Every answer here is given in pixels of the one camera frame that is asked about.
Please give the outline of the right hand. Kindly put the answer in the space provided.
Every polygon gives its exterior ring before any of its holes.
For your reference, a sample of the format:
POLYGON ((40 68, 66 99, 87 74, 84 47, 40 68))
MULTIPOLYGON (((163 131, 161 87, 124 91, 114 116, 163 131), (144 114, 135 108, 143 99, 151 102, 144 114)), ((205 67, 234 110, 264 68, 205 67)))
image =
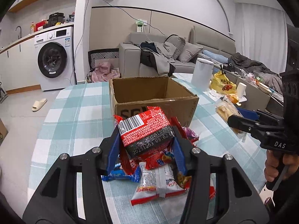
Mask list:
MULTIPOLYGON (((298 155, 284 154, 283 164, 289 166, 287 173, 284 175, 283 180, 286 180, 298 170, 298 155)), ((272 182, 278 176, 279 158, 274 156, 274 152, 271 150, 266 151, 266 161, 264 175, 267 181, 272 182)))

